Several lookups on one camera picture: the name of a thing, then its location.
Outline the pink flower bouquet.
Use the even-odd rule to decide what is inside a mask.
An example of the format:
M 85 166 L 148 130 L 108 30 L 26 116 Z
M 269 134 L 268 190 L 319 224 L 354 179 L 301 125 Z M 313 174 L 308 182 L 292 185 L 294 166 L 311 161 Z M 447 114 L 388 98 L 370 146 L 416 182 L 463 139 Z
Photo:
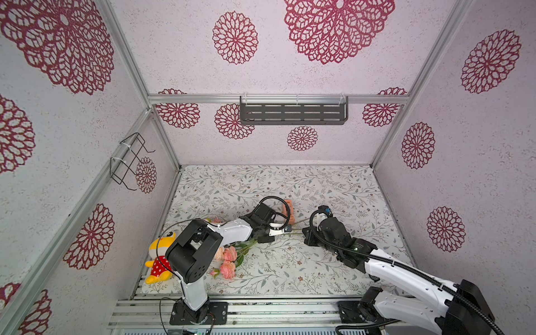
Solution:
M 245 257 L 251 249 L 257 244 L 271 244 L 272 236 L 268 235 L 256 237 L 253 235 L 247 241 L 236 241 L 219 247 L 213 257 L 212 265 L 214 266 L 209 275 L 213 278 L 218 276 L 226 280 L 232 280 L 236 277 L 237 268 L 244 262 Z

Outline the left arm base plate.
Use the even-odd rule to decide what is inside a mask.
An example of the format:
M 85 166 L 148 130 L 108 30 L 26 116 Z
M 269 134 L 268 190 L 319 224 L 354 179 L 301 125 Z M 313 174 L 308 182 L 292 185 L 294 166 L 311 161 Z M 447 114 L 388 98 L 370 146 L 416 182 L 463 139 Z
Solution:
M 194 311 L 181 300 L 173 305 L 170 325 L 225 325 L 228 307 L 227 302 L 208 300 L 200 309 Z

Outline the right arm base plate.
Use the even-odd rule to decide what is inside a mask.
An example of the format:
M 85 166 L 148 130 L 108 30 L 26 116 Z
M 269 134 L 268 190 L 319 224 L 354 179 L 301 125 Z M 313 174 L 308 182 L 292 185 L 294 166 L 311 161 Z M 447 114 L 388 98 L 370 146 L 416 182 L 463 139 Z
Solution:
M 338 301 L 337 307 L 343 324 L 373 322 L 378 319 L 374 306 L 366 302 Z

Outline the orange tape dispenser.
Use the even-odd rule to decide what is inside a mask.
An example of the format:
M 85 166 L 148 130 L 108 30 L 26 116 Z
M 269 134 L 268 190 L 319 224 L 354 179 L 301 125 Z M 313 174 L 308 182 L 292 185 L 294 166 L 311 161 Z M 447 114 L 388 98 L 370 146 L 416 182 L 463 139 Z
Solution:
M 285 204 L 283 205 L 283 215 L 287 216 L 289 220 L 288 223 L 293 226 L 296 223 L 293 201 L 291 201 L 291 199 L 285 199 L 284 202 Z

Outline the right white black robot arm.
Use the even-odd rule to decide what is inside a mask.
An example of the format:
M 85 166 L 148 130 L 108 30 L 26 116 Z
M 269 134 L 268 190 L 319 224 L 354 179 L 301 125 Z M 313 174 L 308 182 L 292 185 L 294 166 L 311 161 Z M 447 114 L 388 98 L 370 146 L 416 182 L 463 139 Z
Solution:
M 502 334 L 480 289 L 470 281 L 455 283 L 427 274 L 388 255 L 375 244 L 352 237 L 329 212 L 312 213 L 303 230 L 305 244 L 335 254 L 350 269 L 385 281 L 407 295 L 371 286 L 360 300 L 338 304 L 346 329 L 373 329 L 405 322 L 434 334 Z

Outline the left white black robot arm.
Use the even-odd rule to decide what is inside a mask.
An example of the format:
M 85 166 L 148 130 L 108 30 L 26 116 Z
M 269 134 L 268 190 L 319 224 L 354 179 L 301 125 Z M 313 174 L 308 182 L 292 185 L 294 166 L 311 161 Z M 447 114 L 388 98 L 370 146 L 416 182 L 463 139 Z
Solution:
M 269 233 L 285 230 L 289 221 L 289 216 L 262 202 L 251 213 L 220 225 L 203 219 L 192 220 L 165 254 L 172 274 L 181 281 L 186 310 L 197 312 L 207 303 L 204 276 L 220 247 L 253 237 L 271 242 L 274 237 Z

